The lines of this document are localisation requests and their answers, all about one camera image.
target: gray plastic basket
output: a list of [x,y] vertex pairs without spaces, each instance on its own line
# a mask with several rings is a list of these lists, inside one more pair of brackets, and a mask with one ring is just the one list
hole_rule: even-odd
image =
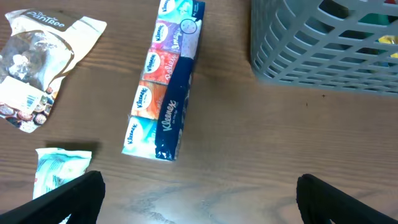
[[[390,16],[390,24],[364,17]],[[384,0],[252,0],[251,64],[270,82],[398,96],[398,5]]]

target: stack of tissue packs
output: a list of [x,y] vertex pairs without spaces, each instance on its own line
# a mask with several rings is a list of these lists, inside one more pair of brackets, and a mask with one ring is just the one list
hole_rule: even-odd
[[203,2],[161,0],[123,154],[177,158],[204,13]]

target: resealable bag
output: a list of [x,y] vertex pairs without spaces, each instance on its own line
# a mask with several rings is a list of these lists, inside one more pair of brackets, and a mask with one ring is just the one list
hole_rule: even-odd
[[12,34],[0,52],[0,117],[31,133],[43,125],[67,73],[106,23],[51,9],[6,14]]

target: wooden table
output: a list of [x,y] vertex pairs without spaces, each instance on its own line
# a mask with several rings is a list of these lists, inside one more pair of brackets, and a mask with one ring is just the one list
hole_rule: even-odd
[[[106,182],[98,223],[302,223],[295,187],[304,173],[398,218],[398,99],[257,82],[249,0],[206,3],[177,162],[122,155],[158,3],[0,0],[0,14],[56,7],[108,23],[46,125],[26,134],[0,120],[0,213],[31,200],[35,149],[57,146],[93,151],[89,169]],[[0,30],[3,47],[4,17]]]

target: plastic wrapper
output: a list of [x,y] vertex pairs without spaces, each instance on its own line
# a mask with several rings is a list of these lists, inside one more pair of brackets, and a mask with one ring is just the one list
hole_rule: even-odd
[[12,34],[0,52],[0,116],[31,133],[46,122],[62,80],[106,23],[41,9],[13,11],[6,18]]
[[161,0],[123,154],[176,160],[204,12],[203,2]]
[[83,175],[91,160],[89,151],[66,151],[59,148],[36,149],[39,155],[33,199]]

